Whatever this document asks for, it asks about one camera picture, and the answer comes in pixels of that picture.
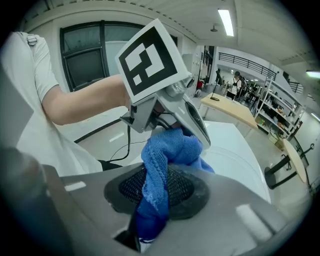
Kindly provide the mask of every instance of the blue towel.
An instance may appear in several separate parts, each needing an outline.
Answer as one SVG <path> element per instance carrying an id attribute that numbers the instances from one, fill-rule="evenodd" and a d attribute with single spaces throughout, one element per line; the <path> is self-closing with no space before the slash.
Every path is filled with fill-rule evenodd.
<path id="1" fill-rule="evenodd" d="M 208 172 L 214 170 L 199 155 L 202 144 L 195 137 L 185 136 L 181 128 L 152 136 L 142 150 L 146 168 L 143 198 L 136 210 L 137 233 L 141 242 L 151 241 L 165 227 L 168 219 L 168 163 L 183 164 Z"/>

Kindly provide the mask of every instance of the ceiling light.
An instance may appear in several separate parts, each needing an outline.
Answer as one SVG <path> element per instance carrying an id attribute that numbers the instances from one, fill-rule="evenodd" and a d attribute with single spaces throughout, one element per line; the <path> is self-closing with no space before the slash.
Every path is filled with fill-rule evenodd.
<path id="1" fill-rule="evenodd" d="M 218 9 L 227 36 L 234 36 L 229 10 Z"/>
<path id="2" fill-rule="evenodd" d="M 320 71 L 317 70 L 307 70 L 307 75 L 311 78 L 320 78 Z"/>
<path id="3" fill-rule="evenodd" d="M 320 122 L 319 117 L 317 117 L 314 113 L 311 113 L 311 115 L 313 115 L 313 117 L 314 117 L 315 119 L 317 119 L 317 120 Z"/>

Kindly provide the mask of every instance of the white t-shirt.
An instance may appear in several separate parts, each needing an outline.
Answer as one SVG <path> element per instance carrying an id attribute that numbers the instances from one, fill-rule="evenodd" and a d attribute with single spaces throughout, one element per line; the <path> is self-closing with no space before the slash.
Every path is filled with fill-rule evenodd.
<path id="1" fill-rule="evenodd" d="M 241 80 L 238 79 L 238 81 L 235 81 L 235 79 L 233 78 L 233 83 L 231 84 L 231 87 L 228 89 L 228 91 L 236 95 L 238 92 L 237 89 L 240 89 L 240 88 L 241 88 Z"/>
<path id="2" fill-rule="evenodd" d="M 44 38 L 35 37 L 37 43 L 31 46 L 21 33 L 11 33 L 1 49 L 0 62 L 5 73 L 33 110 L 16 147 L 41 164 L 55 167 L 59 176 L 100 172 L 101 164 L 65 138 L 44 113 L 41 102 L 58 83 L 52 72 L 48 45 Z M 21 115 L 19 108 L 8 111 Z"/>

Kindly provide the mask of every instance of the human arm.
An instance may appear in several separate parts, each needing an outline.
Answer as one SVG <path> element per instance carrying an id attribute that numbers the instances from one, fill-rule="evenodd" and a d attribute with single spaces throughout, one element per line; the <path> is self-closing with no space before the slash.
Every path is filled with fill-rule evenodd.
<path id="1" fill-rule="evenodd" d="M 129 95 L 120 75 L 101 79 L 81 90 L 65 93 L 52 71 L 48 45 L 36 35 L 32 46 L 35 87 L 47 117 L 57 125 L 77 123 L 107 110 L 129 106 Z"/>
<path id="2" fill-rule="evenodd" d="M 128 106 L 129 100 L 123 80 L 120 75 L 114 75 L 70 93 L 64 93 L 56 85 L 44 96 L 42 107 L 52 122 L 66 125 L 116 107 Z"/>

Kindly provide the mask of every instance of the metal shelving unit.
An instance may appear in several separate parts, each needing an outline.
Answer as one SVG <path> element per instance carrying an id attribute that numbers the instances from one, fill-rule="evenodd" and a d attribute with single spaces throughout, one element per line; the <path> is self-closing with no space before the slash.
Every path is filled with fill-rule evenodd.
<path id="1" fill-rule="evenodd" d="M 265 85 L 267 86 L 267 91 L 265 93 L 265 96 L 262 98 L 262 93 L 260 94 L 259 100 L 257 101 L 257 104 L 255 106 L 255 109 L 253 113 L 255 113 L 255 118 L 258 116 L 261 116 L 264 118 L 266 121 L 268 121 L 270 128 L 272 128 L 275 131 L 281 131 L 283 133 L 283 137 L 287 138 L 290 136 L 294 130 L 296 129 L 299 120 L 301 119 L 303 113 L 304 113 L 304 108 L 299 102 L 299 100 L 294 96 L 293 93 L 290 93 L 286 90 L 284 90 L 279 84 L 277 84 L 275 81 L 267 79 L 265 82 Z M 283 99 L 281 99 L 279 96 L 275 95 L 272 90 L 270 89 L 271 86 L 275 87 L 274 89 L 280 90 L 283 93 L 285 93 L 291 100 L 293 100 L 295 103 L 294 105 L 296 108 L 293 108 L 290 106 L 288 103 L 286 103 Z M 289 114 L 292 116 L 293 120 L 289 119 L 288 116 L 286 116 L 283 113 L 280 113 L 277 109 L 275 109 L 271 104 L 267 103 L 269 98 L 273 97 L 277 100 L 277 104 L 281 106 L 283 109 L 288 109 Z M 271 118 L 265 111 L 263 110 L 263 106 L 266 105 L 270 110 L 274 111 L 276 115 L 280 116 L 282 119 L 285 120 L 285 123 L 282 123 L 284 128 L 278 126 L 278 121 L 274 120 Z M 267 133 L 270 132 L 270 128 L 264 125 L 261 125 L 260 123 L 257 123 L 259 127 L 261 127 L 263 130 L 265 130 Z"/>

